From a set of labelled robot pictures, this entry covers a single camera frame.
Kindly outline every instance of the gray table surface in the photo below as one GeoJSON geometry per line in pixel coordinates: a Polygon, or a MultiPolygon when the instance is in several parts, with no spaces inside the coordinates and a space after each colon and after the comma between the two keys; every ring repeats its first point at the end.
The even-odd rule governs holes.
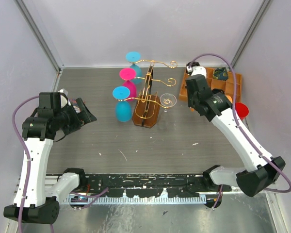
{"type": "MultiPolygon", "coordinates": [[[[213,165],[243,166],[223,134],[205,117],[191,112],[186,102],[178,100],[169,109],[167,130],[159,130],[157,125],[147,129],[134,126],[132,121],[117,121],[117,101],[112,91],[123,83],[119,71],[120,68],[63,71],[59,88],[68,90],[71,99],[82,97],[98,121],[54,144],[48,174],[62,173],[68,167],[84,168],[86,173],[201,173],[213,165]]],[[[177,85],[167,87],[153,82],[152,93],[178,97],[183,72],[182,67],[154,68],[155,79],[175,78],[177,85]]]]}

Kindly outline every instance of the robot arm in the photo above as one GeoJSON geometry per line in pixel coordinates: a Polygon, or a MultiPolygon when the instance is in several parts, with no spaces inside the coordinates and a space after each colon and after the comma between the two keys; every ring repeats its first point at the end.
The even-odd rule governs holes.
{"type": "MultiPolygon", "coordinates": [[[[60,203],[71,191],[80,191],[87,185],[83,169],[68,168],[53,187],[45,190],[49,153],[56,132],[62,130],[66,136],[79,130],[85,124],[97,120],[88,111],[81,98],[76,99],[80,109],[77,113],[63,92],[40,93],[39,107],[22,125],[22,137],[31,157],[23,222],[53,224],[57,219],[60,203]]],[[[26,180],[27,165],[27,156],[24,153],[19,189],[14,204],[6,206],[3,213],[5,217],[16,221],[23,199],[22,189],[26,180]]]]}
{"type": "MultiPolygon", "coordinates": [[[[208,188],[214,184],[238,186],[246,195],[253,197],[275,182],[279,173],[250,145],[234,121],[231,102],[223,93],[212,93],[204,73],[203,67],[195,67],[191,76],[186,80],[188,105],[198,111],[201,116],[205,116],[225,135],[244,164],[244,168],[214,166],[203,173],[204,183],[208,188]]],[[[257,142],[240,120],[239,122],[263,155],[280,170],[283,170],[284,160],[281,157],[274,158],[257,142]]]]}

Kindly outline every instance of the wooden tray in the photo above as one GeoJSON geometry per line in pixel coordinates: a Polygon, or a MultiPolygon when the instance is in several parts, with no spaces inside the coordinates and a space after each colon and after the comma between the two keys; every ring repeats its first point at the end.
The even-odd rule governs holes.
{"type": "MultiPolygon", "coordinates": [[[[151,96],[151,100],[161,103],[160,98],[157,96],[151,96]]],[[[137,103],[136,103],[135,111],[138,113],[138,115],[142,116],[147,102],[142,103],[140,101],[138,105],[137,103]]],[[[156,103],[150,102],[149,110],[146,117],[151,116],[153,112],[154,112],[154,115],[149,119],[142,119],[138,117],[135,111],[133,112],[133,115],[132,115],[132,121],[134,122],[134,124],[141,127],[152,128],[157,123],[157,118],[160,112],[160,106],[156,103]]]]}
{"type": "MultiPolygon", "coordinates": [[[[233,92],[234,92],[234,80],[233,80],[233,75],[232,72],[228,71],[228,80],[222,81],[222,80],[217,80],[213,79],[213,72],[215,71],[215,68],[210,68],[210,67],[205,67],[207,71],[207,83],[208,86],[211,89],[222,89],[226,95],[229,95],[233,97],[233,92]]],[[[184,71],[183,79],[182,79],[182,84],[181,84],[181,89],[180,89],[180,94],[179,94],[179,100],[182,101],[188,101],[188,95],[186,91],[186,83],[185,80],[189,77],[189,75],[184,71]]],[[[242,75],[236,73],[236,80],[237,80],[237,89],[236,89],[236,102],[240,102],[242,98],[242,75]]]]}

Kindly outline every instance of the metal table surface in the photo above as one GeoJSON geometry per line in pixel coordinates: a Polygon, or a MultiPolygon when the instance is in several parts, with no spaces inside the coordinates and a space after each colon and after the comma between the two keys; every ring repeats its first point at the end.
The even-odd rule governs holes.
{"type": "MultiPolygon", "coordinates": [[[[243,166],[223,134],[205,117],[192,113],[186,102],[178,101],[168,110],[171,123],[165,131],[157,126],[137,127],[132,121],[118,122],[112,91],[123,83],[119,71],[64,70],[59,88],[68,90],[71,99],[82,97],[98,121],[54,144],[48,174],[61,173],[68,167],[84,168],[86,173],[201,173],[215,164],[243,166]]],[[[183,72],[184,68],[155,68],[155,79],[175,78],[177,85],[167,87],[153,82],[152,93],[178,97],[183,72]]],[[[265,194],[249,198],[230,193],[224,194],[215,211],[196,204],[94,205],[73,211],[66,204],[61,206],[54,228],[56,233],[276,232],[265,194]]],[[[49,226],[39,224],[28,224],[25,229],[27,233],[50,232],[49,226]]]]}
{"type": "MultiPolygon", "coordinates": [[[[275,233],[265,194],[224,194],[215,211],[198,204],[61,206],[56,233],[275,233]]],[[[49,233],[27,224],[25,233],[49,233]]]]}
{"type": "MultiPolygon", "coordinates": [[[[84,168],[86,173],[201,173],[213,165],[243,166],[223,134],[205,117],[191,112],[186,102],[178,100],[168,110],[171,122],[164,131],[157,126],[148,129],[134,126],[132,121],[117,121],[117,100],[112,91],[123,83],[119,71],[120,68],[64,69],[59,89],[68,90],[70,99],[82,97],[98,121],[54,143],[48,174],[62,173],[68,167],[84,168]]],[[[154,68],[155,79],[175,78],[177,85],[167,87],[153,82],[152,93],[178,97],[183,72],[181,67],[154,68]]],[[[130,104],[134,109],[135,101],[130,104]]]]}

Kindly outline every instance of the red object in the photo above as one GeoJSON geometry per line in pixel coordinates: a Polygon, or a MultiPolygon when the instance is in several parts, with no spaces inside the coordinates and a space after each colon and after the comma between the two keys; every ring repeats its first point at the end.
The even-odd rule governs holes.
{"type": "Polygon", "coordinates": [[[249,108],[243,103],[236,103],[235,109],[241,120],[245,119],[249,115],[249,108]]]}

